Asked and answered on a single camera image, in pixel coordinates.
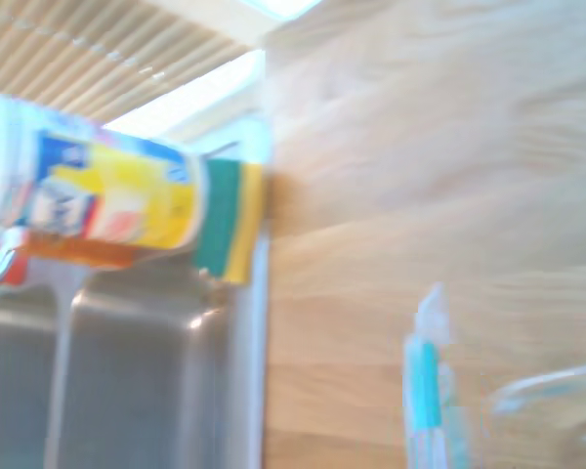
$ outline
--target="stainless steel sink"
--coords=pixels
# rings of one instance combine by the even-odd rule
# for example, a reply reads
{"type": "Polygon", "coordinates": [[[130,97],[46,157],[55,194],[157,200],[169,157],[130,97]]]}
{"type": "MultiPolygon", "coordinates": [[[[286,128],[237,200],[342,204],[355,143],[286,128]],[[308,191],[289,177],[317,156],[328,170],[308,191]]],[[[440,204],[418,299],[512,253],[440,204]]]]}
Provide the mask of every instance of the stainless steel sink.
{"type": "Polygon", "coordinates": [[[223,305],[184,256],[33,261],[0,294],[0,469],[260,467],[265,256],[223,305]]]}
{"type": "Polygon", "coordinates": [[[49,288],[0,297],[0,469],[43,467],[56,337],[49,288]]]}

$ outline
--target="wooden countertop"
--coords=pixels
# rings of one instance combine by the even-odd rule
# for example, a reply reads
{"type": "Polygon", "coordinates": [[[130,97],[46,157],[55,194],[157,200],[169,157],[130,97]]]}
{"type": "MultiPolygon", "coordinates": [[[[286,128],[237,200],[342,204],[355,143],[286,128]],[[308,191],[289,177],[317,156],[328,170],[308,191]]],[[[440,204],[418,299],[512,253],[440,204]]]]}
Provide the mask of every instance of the wooden countertop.
{"type": "MultiPolygon", "coordinates": [[[[267,51],[267,469],[405,467],[401,343],[438,280],[482,456],[492,391],[586,362],[586,0],[324,0],[267,51]]],[[[526,435],[491,467],[558,467],[526,435]]]]}

